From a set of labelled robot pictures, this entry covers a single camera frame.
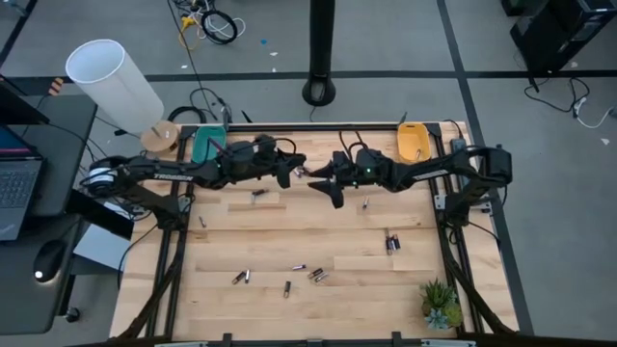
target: wooden table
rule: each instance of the wooden table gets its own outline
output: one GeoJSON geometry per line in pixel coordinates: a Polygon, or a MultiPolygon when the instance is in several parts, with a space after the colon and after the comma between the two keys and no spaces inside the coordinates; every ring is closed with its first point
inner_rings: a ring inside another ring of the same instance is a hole
{"type": "MultiPolygon", "coordinates": [[[[470,143],[465,124],[460,126],[470,143]]],[[[449,150],[449,141],[458,132],[451,123],[441,127],[449,150]]],[[[230,133],[228,139],[251,140],[255,135],[230,133]]],[[[295,141],[298,152],[307,156],[309,169],[322,167],[334,150],[342,150],[336,131],[270,135],[295,141]]],[[[362,137],[370,147],[397,158],[395,132],[364,131],[362,137]]],[[[353,132],[344,133],[343,138],[347,145],[356,141],[353,132]]],[[[285,142],[279,146],[291,151],[285,142]]],[[[307,186],[311,178],[292,175],[291,179],[292,186],[286,190],[274,177],[229,185],[221,191],[196,188],[174,340],[221,340],[223,333],[232,333],[234,340],[390,338],[394,331],[404,338],[455,335],[453,330],[428,330],[420,309],[420,285],[435,278],[445,281],[426,182],[399,194],[379,187],[346,189],[344,207],[334,209],[326,195],[307,186]],[[270,193],[251,204],[251,192],[261,188],[270,193]],[[362,210],[364,197],[370,197],[366,210],[362,210]],[[398,234],[402,246],[392,256],[384,247],[386,227],[398,234]],[[308,269],[292,272],[291,267],[298,264],[307,264],[308,269]],[[307,273],[319,267],[330,276],[315,284],[307,273]],[[232,285],[231,280],[246,269],[251,269],[250,283],[232,285]],[[285,299],[287,280],[292,285],[285,299]]],[[[443,181],[438,181],[443,193],[443,181]]],[[[145,186],[167,195],[171,184],[147,181],[145,186]]],[[[473,211],[469,219],[492,229],[487,214],[473,211]]],[[[154,224],[152,218],[137,224],[133,240],[154,224]]],[[[477,290],[499,318],[516,330],[495,239],[475,227],[465,227],[464,233],[477,290]]],[[[151,233],[128,255],[111,336],[126,329],[151,293],[161,234],[151,233]]],[[[467,299],[464,295],[461,299],[470,331],[467,299]]],[[[166,307],[164,298],[159,333],[166,307]]]]}

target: potted plant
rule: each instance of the potted plant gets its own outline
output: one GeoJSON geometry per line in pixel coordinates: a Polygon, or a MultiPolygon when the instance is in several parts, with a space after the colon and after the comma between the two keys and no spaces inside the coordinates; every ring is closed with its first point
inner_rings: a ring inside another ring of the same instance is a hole
{"type": "Polygon", "coordinates": [[[429,329],[447,330],[463,323],[463,312],[456,301],[454,288],[437,279],[423,284],[420,288],[424,292],[421,294],[422,313],[429,329]]]}

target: laptop keyboard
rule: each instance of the laptop keyboard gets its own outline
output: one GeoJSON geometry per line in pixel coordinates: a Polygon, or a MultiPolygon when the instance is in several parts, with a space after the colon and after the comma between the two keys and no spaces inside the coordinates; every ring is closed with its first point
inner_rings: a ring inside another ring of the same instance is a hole
{"type": "Polygon", "coordinates": [[[36,179],[37,172],[1,172],[0,208],[25,207],[36,179]]]}

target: green tray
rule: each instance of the green tray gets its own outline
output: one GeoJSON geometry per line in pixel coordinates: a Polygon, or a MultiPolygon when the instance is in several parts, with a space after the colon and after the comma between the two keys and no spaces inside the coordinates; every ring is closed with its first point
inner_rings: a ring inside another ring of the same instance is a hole
{"type": "Polygon", "coordinates": [[[212,160],[218,155],[218,149],[210,144],[208,138],[219,144],[222,148],[227,145],[228,135],[223,126],[201,126],[195,135],[193,143],[193,162],[203,163],[205,160],[212,160]]]}

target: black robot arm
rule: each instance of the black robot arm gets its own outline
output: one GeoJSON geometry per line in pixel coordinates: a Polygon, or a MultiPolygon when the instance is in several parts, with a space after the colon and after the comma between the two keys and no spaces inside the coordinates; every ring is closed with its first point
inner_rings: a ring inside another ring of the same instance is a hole
{"type": "Polygon", "coordinates": [[[309,174],[328,178],[308,186],[329,195],[335,208],[344,204],[342,191],[345,187],[378,185],[397,193],[422,180],[459,174],[466,176],[469,183],[461,192],[446,197],[444,212],[451,224],[465,226],[470,206],[490,189],[504,187],[512,181],[512,157],[501,148],[467,147],[441,158],[409,165],[396,163],[381,151],[361,145],[356,162],[349,152],[335,151],[328,165],[309,174]],[[469,162],[473,157],[480,159],[478,170],[469,162]]]}
{"type": "Polygon", "coordinates": [[[276,148],[276,141],[260,135],[251,142],[236,142],[220,148],[219,155],[203,163],[177,163],[148,159],[143,156],[125,158],[108,157],[90,166],[90,175],[82,181],[96,198],[122,198],[156,216],[159,227],[178,229],[184,207],[176,198],[160,196],[139,185],[146,179],[192,182],[212,190],[247,179],[261,179],[271,175],[282,188],[290,185],[289,175],[294,168],[307,160],[304,154],[286,153],[276,148]]]}

